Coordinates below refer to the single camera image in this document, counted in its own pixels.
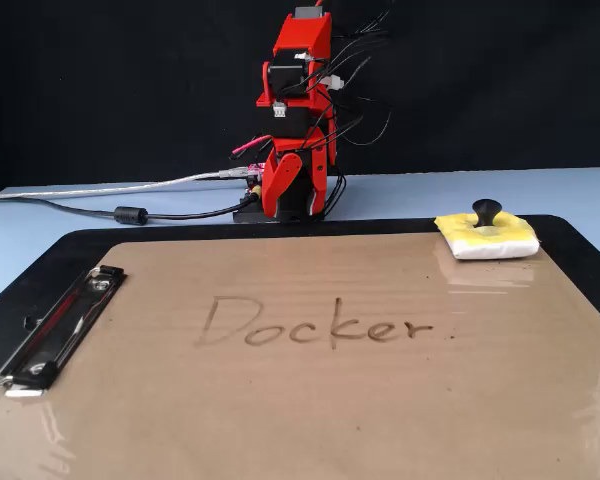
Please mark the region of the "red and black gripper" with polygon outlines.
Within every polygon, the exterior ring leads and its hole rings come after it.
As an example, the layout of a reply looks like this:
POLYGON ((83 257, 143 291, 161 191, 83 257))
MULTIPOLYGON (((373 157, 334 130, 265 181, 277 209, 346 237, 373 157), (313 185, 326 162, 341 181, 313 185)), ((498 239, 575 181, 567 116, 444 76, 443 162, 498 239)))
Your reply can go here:
MULTIPOLYGON (((283 100, 285 108, 262 93, 256 101, 262 132, 274 138, 299 139, 310 154, 309 173, 312 190, 308 200, 310 216, 320 214, 327 195, 328 167, 331 165, 331 98, 327 93, 292 96, 283 100)), ((262 176, 262 206, 266 216, 274 217, 280 196, 288 189, 302 167, 300 156, 271 151, 262 176)))

